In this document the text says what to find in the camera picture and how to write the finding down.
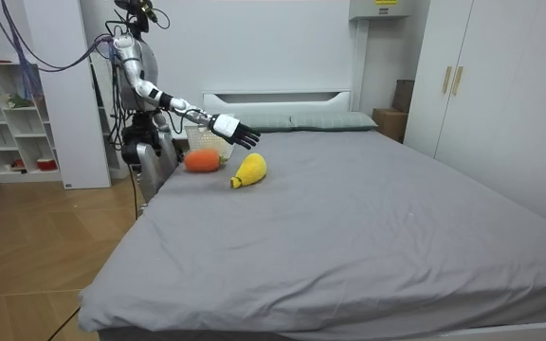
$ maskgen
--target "cardboard box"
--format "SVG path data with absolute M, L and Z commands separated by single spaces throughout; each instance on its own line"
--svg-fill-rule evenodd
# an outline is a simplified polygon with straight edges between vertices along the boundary
M 393 107 L 404 113 L 410 112 L 412 103 L 412 93 L 414 92 L 414 81 L 399 80 L 395 88 L 395 97 L 393 97 Z
M 404 142 L 408 124 L 407 113 L 395 109 L 374 109 L 373 120 L 378 124 L 377 132 L 399 143 Z

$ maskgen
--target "wardrobe door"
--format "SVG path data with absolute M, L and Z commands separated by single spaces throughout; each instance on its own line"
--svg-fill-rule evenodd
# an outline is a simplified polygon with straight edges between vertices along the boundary
M 433 157 L 473 0 L 432 0 L 404 144 Z
M 540 2 L 494 136 L 490 187 L 546 218 L 546 0 Z
M 489 186 L 498 122 L 539 0 L 475 0 L 435 158 Z

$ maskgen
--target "wooden floor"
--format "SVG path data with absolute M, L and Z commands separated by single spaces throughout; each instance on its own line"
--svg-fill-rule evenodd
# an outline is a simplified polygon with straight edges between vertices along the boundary
M 0 185 L 0 341 L 46 341 L 134 222 L 129 180 L 112 188 Z M 57 341 L 98 340 L 74 318 Z

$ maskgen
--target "basket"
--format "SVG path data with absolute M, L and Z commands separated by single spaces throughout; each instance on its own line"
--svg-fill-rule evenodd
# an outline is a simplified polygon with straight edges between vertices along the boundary
M 225 159 L 231 158 L 234 146 L 228 144 L 222 137 L 215 135 L 208 127 L 185 126 L 185 131 L 189 139 L 189 148 L 192 151 L 213 148 Z

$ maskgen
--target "yellow plush toy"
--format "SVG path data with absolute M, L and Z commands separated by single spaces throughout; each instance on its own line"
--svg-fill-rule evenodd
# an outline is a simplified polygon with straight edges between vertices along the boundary
M 266 175 L 266 163 L 260 154 L 252 153 L 246 157 L 237 174 L 231 178 L 231 188 L 250 186 L 261 181 Z

